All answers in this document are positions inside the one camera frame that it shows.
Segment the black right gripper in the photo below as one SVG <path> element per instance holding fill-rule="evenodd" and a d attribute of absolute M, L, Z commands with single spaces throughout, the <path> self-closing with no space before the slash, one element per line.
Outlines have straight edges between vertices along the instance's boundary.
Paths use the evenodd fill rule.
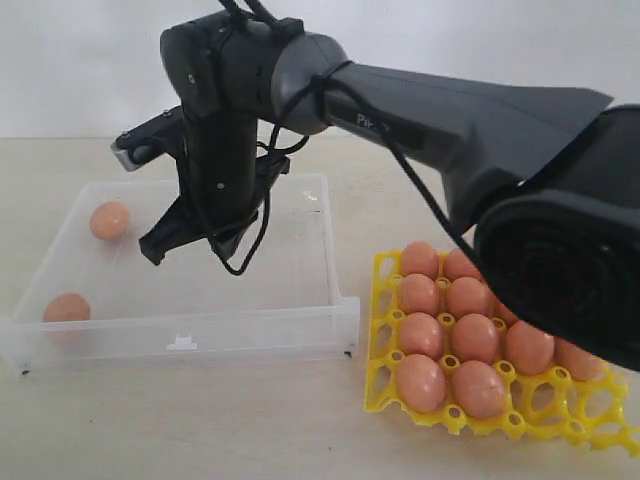
<path fill-rule="evenodd" d="M 180 195 L 138 243 L 160 265 L 167 252 L 212 231 L 212 251 L 229 260 L 267 214 L 267 169 L 257 165 L 257 124 L 272 120 L 275 65 L 290 22 L 212 14 L 165 30 L 160 54 L 181 101 L 184 125 Z"/>

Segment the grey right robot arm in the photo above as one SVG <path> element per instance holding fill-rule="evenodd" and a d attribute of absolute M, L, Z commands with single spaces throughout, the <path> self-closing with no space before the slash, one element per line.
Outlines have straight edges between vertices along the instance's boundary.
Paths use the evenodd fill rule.
<path fill-rule="evenodd" d="M 259 121 L 303 136 L 335 126 L 437 171 L 434 215 L 521 319 L 611 363 L 639 366 L 639 109 L 584 88 L 516 87 L 351 61 L 286 19 L 218 13 L 165 30 L 181 101 L 180 194 L 140 242 L 153 263 L 204 239 L 222 260 L 268 210 L 285 157 Z"/>

